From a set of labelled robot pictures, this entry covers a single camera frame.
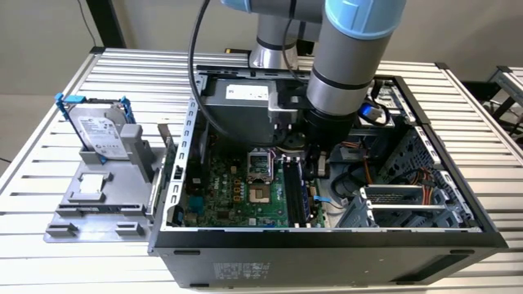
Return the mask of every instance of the gray plastic part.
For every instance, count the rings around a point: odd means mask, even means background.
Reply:
[[[102,202],[105,201],[105,195],[102,192],[100,193],[92,193],[92,194],[85,194],[85,193],[76,193],[73,191],[68,192],[65,194],[66,196],[66,201],[70,203],[85,203],[85,202]]]
[[[141,204],[137,208],[121,208],[120,212],[124,216],[144,216],[145,206]]]
[[[61,217],[74,217],[81,216],[81,211],[77,208],[56,208],[54,212]]]
[[[81,157],[81,161],[86,165],[101,165],[102,164],[101,160],[100,160],[100,156],[94,151],[80,150],[78,154]]]
[[[165,148],[153,148],[152,152],[156,158],[152,169],[158,170]],[[74,198],[78,193],[80,179],[85,174],[104,175],[102,202],[69,201],[70,195]],[[44,234],[45,242],[146,241],[150,222],[144,212],[150,198],[150,188],[152,184],[144,182],[140,169],[130,161],[108,160],[102,165],[96,166],[88,166],[81,162],[50,221],[50,224],[72,224],[77,230],[64,233],[61,228],[57,236],[53,229],[50,233]],[[137,223],[142,232],[121,237],[114,231],[118,222]]]
[[[145,182],[150,182],[154,177],[154,171],[150,167],[153,154],[146,141],[141,140],[142,129],[138,124],[125,124],[121,128],[120,138],[128,149],[130,163],[134,164],[141,172]]]
[[[118,236],[141,236],[144,234],[144,229],[137,222],[117,222],[114,231]]]
[[[72,224],[50,223],[45,229],[45,233],[53,237],[73,237],[76,236],[77,227]]]

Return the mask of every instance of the white label sticker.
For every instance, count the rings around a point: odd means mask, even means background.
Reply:
[[[78,122],[96,153],[108,159],[126,159],[128,153],[114,123],[106,118],[92,116],[78,116]]]
[[[228,85],[225,99],[268,101],[269,87],[252,85]]]

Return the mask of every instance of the aluminum table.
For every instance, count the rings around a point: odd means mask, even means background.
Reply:
[[[197,54],[194,63],[241,66],[241,54]],[[311,69],[312,58],[300,60]],[[509,250],[429,286],[238,288],[212,293],[521,293],[523,155],[460,84],[435,64],[383,61],[377,74],[403,76],[460,172],[503,233]],[[144,139],[160,145],[154,127],[168,119],[182,129],[186,54],[105,49],[90,53],[62,93],[132,101]],[[48,244],[42,233],[78,166],[80,142],[56,109],[48,111],[0,178],[0,292],[190,293],[180,289],[146,243]]]

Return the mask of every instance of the black pole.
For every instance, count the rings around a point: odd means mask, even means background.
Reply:
[[[85,0],[104,47],[125,48],[112,0]]]

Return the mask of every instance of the black cable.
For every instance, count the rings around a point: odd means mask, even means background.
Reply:
[[[291,65],[288,63],[288,59],[287,59],[287,54],[285,54],[285,41],[287,41],[287,33],[288,33],[288,28],[291,27],[291,22],[292,19],[288,20],[287,22],[287,26],[285,26],[285,30],[284,30],[284,39],[281,41],[281,54],[284,55],[284,62],[285,62],[285,66],[288,69],[288,72],[291,73],[291,75],[293,76],[293,79],[304,84],[307,84],[307,81],[301,80],[300,77],[296,75],[295,70],[291,68]]]
[[[197,13],[197,19],[194,22],[194,27],[193,27],[193,32],[190,35],[190,42],[188,45],[188,62],[186,62],[186,69],[188,69],[188,83],[190,85],[190,90],[194,96],[194,100],[197,103],[197,107],[201,111],[201,113],[204,114],[205,119],[208,120],[208,122],[210,123],[210,125],[213,126],[213,128],[217,130],[217,132],[226,138],[229,138],[232,141],[240,142],[245,145],[249,146],[257,146],[257,147],[273,147],[279,144],[281,144],[285,140],[285,132],[281,134],[281,138],[276,141],[276,142],[271,142],[271,143],[265,143],[265,142],[254,142],[254,141],[249,141],[245,140],[242,138],[238,138],[236,135],[230,134],[217,123],[217,121],[214,120],[214,118],[210,115],[210,112],[206,109],[206,106],[204,105],[204,103],[201,102],[201,96],[198,94],[197,91],[197,87],[196,87],[196,81],[194,81],[194,47],[196,47],[196,39],[197,39],[197,33],[198,33],[198,27],[201,25],[201,20],[204,19],[204,14],[205,14],[205,10],[206,10],[206,6],[209,5],[209,0],[204,0],[201,3],[201,7],[198,9],[198,13]]]
[[[335,205],[331,201],[320,201],[320,202],[321,202],[321,203],[331,204],[333,208],[343,209],[343,207],[339,207],[339,206]]]
[[[357,116],[365,121],[368,122],[371,125],[373,126],[379,126],[379,127],[384,127],[391,120],[391,112],[389,109],[380,103],[375,102],[376,106],[379,106],[379,108],[383,109],[384,112],[384,122],[376,122],[373,120],[371,120],[367,116],[364,116],[364,114],[357,110]]]
[[[357,186],[357,187],[363,187],[365,185],[365,183],[363,181],[360,181],[353,175],[352,172],[356,171],[356,169],[363,167],[363,162],[356,162],[353,164],[351,164],[347,168],[347,171],[344,171],[343,173],[340,173],[332,180],[332,182],[329,182],[329,189],[332,191],[332,193],[339,197],[339,198],[348,198],[348,196],[340,194],[336,190],[336,185],[337,183],[344,179],[344,178],[349,178],[351,182]]]
[[[81,12],[82,23],[85,24],[85,27],[86,27],[88,32],[89,32],[89,35],[90,35],[90,39],[92,39],[93,46],[96,47],[94,36],[92,35],[92,31],[90,31],[90,29],[89,29],[88,21],[85,20],[85,15],[82,14],[82,7],[81,7],[80,0],[76,0],[76,2],[78,2],[78,6],[80,6],[80,12]]]

